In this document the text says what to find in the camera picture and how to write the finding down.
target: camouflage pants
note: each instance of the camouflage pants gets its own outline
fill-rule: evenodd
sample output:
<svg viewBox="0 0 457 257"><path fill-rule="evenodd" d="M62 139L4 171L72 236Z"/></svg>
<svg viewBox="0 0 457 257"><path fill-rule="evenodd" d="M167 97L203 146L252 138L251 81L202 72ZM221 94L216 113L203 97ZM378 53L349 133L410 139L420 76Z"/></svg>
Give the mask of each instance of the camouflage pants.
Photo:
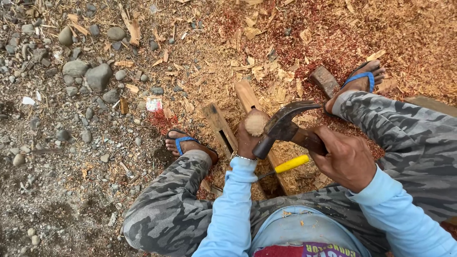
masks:
<svg viewBox="0 0 457 257"><path fill-rule="evenodd" d="M403 184L414 204L432 219L457 215L457 119L366 92L347 92L333 113L360 127L386 150L385 172ZM124 235L136 249L167 256L191 256L206 236L212 201L196 200L211 160L189 151L156 178L131 206ZM370 226L358 204L337 186L288 197L253 201L251 234L275 210L303 205L315 208L349 229L372 253L389 250L385 234Z"/></svg>

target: wooden post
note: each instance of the wooden post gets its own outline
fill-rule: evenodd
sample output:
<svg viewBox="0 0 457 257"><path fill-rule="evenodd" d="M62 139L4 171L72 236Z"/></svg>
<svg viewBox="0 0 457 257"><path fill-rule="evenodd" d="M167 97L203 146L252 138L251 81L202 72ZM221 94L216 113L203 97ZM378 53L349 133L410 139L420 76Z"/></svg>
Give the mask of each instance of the wooden post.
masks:
<svg viewBox="0 0 457 257"><path fill-rule="evenodd" d="M246 113L250 112L252 108L256 108L260 111L262 110L259 101L257 101L254 91L252 90L252 87L251 85L249 85L249 82L247 80L242 80L235 83L235 92ZM267 159L273 168L283 163L282 160L276 157L275 153L272 150L268 153ZM290 190L287 187L287 183L282 177L283 175L280 173L276 174L276 176L279 180L279 184L281 185L286 195L294 195L295 191Z"/></svg>
<svg viewBox="0 0 457 257"><path fill-rule="evenodd" d="M232 153L238 149L238 140L233 134L232 129L230 129L229 124L227 124L221 109L215 103L211 102L203 107L202 112L213 129L214 135L223 147L226 156L230 159ZM257 187L266 199L265 192L259 182L253 184L253 186Z"/></svg>

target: yellow chisel handle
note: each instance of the yellow chisel handle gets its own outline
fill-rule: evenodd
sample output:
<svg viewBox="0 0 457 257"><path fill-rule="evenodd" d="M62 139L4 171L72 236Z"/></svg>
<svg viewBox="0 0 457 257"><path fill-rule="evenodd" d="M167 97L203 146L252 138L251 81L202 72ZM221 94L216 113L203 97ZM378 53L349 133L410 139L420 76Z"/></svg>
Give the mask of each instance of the yellow chisel handle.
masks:
<svg viewBox="0 0 457 257"><path fill-rule="evenodd" d="M281 173L283 171L288 171L293 168L296 168L302 164L305 164L309 161L308 155L301 155L299 157L295 157L292 160L286 161L275 168L276 173Z"/></svg>

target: foot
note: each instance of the foot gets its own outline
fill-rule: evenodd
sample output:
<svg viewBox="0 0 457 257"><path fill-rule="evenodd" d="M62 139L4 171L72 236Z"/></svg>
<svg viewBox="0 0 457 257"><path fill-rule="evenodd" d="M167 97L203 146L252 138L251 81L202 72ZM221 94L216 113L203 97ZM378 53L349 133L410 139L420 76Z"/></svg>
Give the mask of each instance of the foot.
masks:
<svg viewBox="0 0 457 257"><path fill-rule="evenodd" d="M367 63L363 68L360 70L356 71L352 76L355 76L360 73L364 72L371 72L373 73L374 76L374 84L379 85L383 82L383 78L385 77L386 69L385 68L379 68L379 65L381 62L379 60L374 60L369 63ZM336 98L341 95L342 93L346 91L365 91L368 92L370 90L370 81L368 77L363 77L359 78L356 80L353 80L349 83L346 84L346 86L343 87L335 96L330 99L327 104L325 105L325 110L328 113L332 113L332 108L333 104L335 103Z"/></svg>
<svg viewBox="0 0 457 257"><path fill-rule="evenodd" d="M176 148L176 143L175 143L174 139L187 137L188 135L179 133L176 131L170 131L168 133L168 136L171 137L172 139L165 140L165 146L167 147L167 150L171 151L171 153L174 156L180 156L178 149ZM218 161L218 155L214 151L209 150L206 146L203 146L194 140L182 141L182 142L180 142L179 145L181 147L182 153L186 153L189 150L202 150L205 153L207 153L209 155L209 157L211 157L211 160L213 161L213 165L216 164L216 162Z"/></svg>

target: hammer handle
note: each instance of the hammer handle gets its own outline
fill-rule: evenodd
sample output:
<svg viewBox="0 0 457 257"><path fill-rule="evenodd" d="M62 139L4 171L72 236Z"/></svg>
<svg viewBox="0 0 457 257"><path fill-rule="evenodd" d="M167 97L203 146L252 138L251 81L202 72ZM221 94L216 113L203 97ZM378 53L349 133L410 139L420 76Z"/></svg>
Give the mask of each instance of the hammer handle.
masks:
<svg viewBox="0 0 457 257"><path fill-rule="evenodd" d="M322 139L316 133L306 129L299 128L290 141L319 155L325 156L329 153Z"/></svg>

